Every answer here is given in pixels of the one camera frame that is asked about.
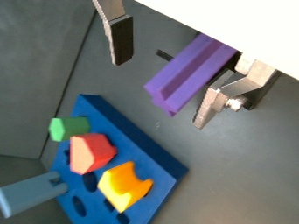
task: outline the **purple rectangular block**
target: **purple rectangular block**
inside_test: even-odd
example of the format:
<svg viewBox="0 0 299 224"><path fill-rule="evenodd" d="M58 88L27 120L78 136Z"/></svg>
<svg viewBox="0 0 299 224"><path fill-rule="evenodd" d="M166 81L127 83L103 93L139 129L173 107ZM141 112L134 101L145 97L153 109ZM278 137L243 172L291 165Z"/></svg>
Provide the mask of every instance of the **purple rectangular block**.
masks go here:
<svg viewBox="0 0 299 224"><path fill-rule="evenodd" d="M173 95L166 99L165 104L167 109L178 113L198 91L209 83L214 75L226 65L237 50L222 45L217 52L210 56L206 62L201 65L186 82L177 88Z"/></svg>
<svg viewBox="0 0 299 224"><path fill-rule="evenodd" d="M161 93L167 98L175 89L207 59L207 52L213 48L214 39L206 35L199 37L187 45L169 65L157 76L147 82L145 89L153 97Z"/></svg>
<svg viewBox="0 0 299 224"><path fill-rule="evenodd" d="M174 116L205 87L237 50L202 34L145 85L153 102Z"/></svg>

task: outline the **red pentagon block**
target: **red pentagon block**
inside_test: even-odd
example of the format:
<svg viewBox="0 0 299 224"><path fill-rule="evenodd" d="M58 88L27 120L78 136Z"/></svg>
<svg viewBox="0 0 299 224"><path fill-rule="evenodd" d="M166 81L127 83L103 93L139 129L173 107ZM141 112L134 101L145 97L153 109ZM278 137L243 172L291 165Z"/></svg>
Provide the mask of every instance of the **red pentagon block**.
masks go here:
<svg viewBox="0 0 299 224"><path fill-rule="evenodd" d="M118 154L107 136L88 133L70 138L70 168L83 175L102 168Z"/></svg>

